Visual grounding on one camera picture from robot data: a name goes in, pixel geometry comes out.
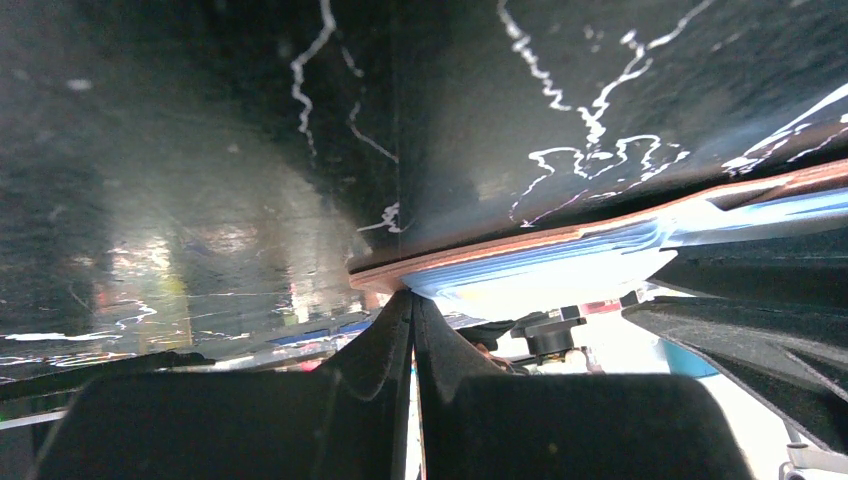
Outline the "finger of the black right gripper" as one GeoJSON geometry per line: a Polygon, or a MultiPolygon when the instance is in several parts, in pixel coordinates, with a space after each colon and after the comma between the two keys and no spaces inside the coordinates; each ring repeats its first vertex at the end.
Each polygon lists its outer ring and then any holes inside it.
{"type": "Polygon", "coordinates": [[[649,281],[735,300],[847,306],[847,230],[678,247],[649,281]]]}
{"type": "Polygon", "coordinates": [[[846,453],[846,310],[660,296],[623,316],[705,360],[816,446],[846,453]]]}

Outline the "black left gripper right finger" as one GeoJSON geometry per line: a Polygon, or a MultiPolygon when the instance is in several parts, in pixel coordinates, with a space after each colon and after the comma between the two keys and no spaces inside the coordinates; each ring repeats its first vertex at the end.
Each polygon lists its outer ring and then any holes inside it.
{"type": "Polygon", "coordinates": [[[747,479],[712,395],[669,374],[515,375],[413,296],[428,479],[747,479]]]}

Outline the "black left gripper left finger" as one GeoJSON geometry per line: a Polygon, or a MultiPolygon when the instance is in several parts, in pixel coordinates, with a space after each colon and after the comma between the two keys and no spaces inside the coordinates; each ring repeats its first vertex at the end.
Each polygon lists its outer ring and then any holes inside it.
{"type": "Polygon", "coordinates": [[[36,479],[401,479],[413,296],[309,372],[145,373],[88,384],[36,479]]]}

